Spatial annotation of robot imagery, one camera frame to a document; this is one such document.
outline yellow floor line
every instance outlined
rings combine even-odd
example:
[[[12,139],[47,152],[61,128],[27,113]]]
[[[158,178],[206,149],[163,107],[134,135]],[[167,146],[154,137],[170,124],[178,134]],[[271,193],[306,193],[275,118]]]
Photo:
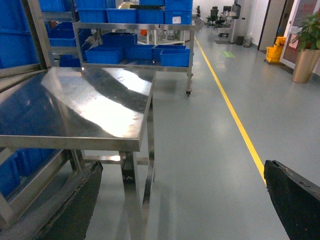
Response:
[[[216,84],[218,85],[218,87],[220,89],[220,92],[221,92],[221,94],[222,94],[222,96],[224,98],[224,101],[225,101],[226,105],[228,106],[228,108],[229,108],[229,110],[230,110],[230,112],[232,114],[232,117],[233,117],[236,125],[239,128],[239,131],[240,131],[240,133],[241,133],[241,135],[243,137],[243,140],[244,140],[244,142],[245,142],[245,144],[246,144],[246,146],[247,146],[247,148],[248,148],[248,150],[249,150],[249,152],[250,152],[250,154],[251,154],[251,156],[252,156],[252,158],[254,160],[254,163],[255,163],[256,167],[258,168],[258,171],[259,171],[259,173],[260,173],[260,175],[261,175],[261,177],[262,177],[262,179],[264,181],[264,184],[266,184],[266,180],[265,180],[265,177],[264,177],[265,167],[264,167],[263,163],[261,162],[261,159],[260,159],[260,157],[259,157],[254,145],[252,144],[252,142],[251,142],[251,140],[250,140],[250,138],[249,138],[249,136],[247,134],[247,131],[246,131],[245,127],[241,123],[241,121],[240,121],[240,119],[239,119],[234,107],[232,106],[232,104],[231,104],[231,102],[230,102],[230,100],[229,100],[224,88],[222,87],[222,85],[221,85],[221,83],[220,83],[220,81],[219,81],[214,69],[212,68],[212,66],[211,66],[211,64],[210,64],[210,62],[209,62],[204,50],[202,49],[202,47],[201,47],[200,43],[198,42],[197,38],[195,37],[194,39],[195,39],[196,43],[198,44],[198,46],[200,48],[200,51],[201,51],[201,53],[202,53],[202,55],[204,57],[204,60],[206,61],[206,64],[208,65],[208,67],[209,67],[209,69],[210,69],[210,71],[212,73],[212,76],[214,77],[214,80],[215,80]]]

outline gold planter pot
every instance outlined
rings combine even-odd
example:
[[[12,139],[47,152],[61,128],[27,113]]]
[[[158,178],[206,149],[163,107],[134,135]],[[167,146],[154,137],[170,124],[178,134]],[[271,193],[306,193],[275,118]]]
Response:
[[[299,84],[306,84],[320,58],[320,50],[304,49],[298,53],[292,81]]]

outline potted plant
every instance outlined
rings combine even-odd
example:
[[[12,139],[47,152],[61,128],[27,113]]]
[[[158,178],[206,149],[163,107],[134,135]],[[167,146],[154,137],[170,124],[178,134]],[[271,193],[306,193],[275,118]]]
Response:
[[[320,9],[307,17],[302,23],[302,30],[298,32],[293,43],[298,41],[298,56],[293,71],[292,81],[305,84],[320,57]]]

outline white label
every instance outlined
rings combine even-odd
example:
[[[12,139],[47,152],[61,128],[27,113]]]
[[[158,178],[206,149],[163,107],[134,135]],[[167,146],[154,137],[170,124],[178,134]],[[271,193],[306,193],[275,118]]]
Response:
[[[180,16],[174,16],[172,18],[172,23],[173,24],[181,24],[181,17]]]

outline table top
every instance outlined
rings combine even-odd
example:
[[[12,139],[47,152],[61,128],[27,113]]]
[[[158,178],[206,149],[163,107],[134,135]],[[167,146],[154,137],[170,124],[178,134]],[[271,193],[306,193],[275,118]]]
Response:
[[[53,67],[0,93],[0,146],[139,151],[156,72]]]

